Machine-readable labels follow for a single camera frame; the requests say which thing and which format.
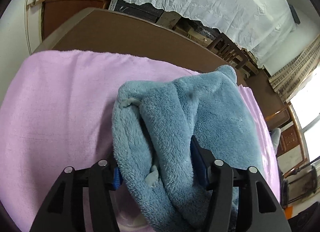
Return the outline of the blue fleece jacket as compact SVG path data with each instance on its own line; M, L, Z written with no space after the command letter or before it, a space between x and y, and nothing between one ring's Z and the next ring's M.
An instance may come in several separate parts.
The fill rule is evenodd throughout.
M125 184L155 231L191 231L206 217L211 193L196 179L192 137L234 168L264 169L254 119L228 65L171 82L124 83L112 136Z

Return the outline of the grey pillow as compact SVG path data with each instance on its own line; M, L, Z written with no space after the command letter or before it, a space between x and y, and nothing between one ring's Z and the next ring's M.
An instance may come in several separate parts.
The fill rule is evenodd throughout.
M273 145L273 150L275 155L277 154L278 146L280 143L280 136L281 136L280 128L275 128L270 132L270 137L272 140L272 145Z

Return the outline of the purple smile bed blanket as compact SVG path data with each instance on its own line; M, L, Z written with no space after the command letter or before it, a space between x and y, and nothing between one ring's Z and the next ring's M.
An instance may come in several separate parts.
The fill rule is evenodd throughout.
M1 203L17 227L30 230L66 166L84 169L108 156L120 86L189 75L194 71L132 55L73 50L29 56L1 105Z

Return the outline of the dark wooden chair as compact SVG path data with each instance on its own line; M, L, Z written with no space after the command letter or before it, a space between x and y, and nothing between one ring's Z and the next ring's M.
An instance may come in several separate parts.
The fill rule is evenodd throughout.
M239 48L224 33L219 34L215 40L207 46L207 49L235 69L242 71L246 79L259 74L259 70L257 66L253 64L248 52L245 49Z

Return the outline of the beige patterned curtain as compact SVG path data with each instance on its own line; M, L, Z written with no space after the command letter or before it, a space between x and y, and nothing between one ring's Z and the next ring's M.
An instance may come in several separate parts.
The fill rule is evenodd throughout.
M287 102L318 65L319 35L296 58L272 75L268 81L281 101Z

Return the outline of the bright right window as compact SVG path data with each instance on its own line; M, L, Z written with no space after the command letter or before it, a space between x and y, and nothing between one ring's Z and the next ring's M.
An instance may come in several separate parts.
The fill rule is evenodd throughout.
M310 161L319 157L319 69L291 99Z

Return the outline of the brown bed footboard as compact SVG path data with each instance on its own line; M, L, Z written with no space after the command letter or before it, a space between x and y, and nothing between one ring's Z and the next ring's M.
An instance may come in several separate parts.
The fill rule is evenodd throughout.
M244 85L221 58L165 28L117 12L87 8L50 34L18 77L45 94L116 95L128 81L171 82L222 76Z

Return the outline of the white lace cover cloth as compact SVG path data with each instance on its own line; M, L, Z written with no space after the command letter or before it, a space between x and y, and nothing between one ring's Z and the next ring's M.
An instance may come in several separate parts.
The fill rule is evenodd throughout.
M114 10L119 0L112 0ZM296 27L287 0L122 0L151 4L218 29L238 46L253 53L258 66L274 53Z

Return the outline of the low brown wooden cabinet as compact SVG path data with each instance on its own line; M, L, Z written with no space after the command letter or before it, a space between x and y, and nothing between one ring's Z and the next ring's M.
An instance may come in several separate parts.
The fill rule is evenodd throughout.
M110 0L46 0L42 11L42 40L86 8L105 9Z

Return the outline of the white leaning board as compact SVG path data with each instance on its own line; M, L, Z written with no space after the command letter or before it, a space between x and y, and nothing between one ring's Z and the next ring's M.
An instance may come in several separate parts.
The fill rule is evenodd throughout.
M41 4L37 0L25 0L24 27L29 54L40 45L41 37Z

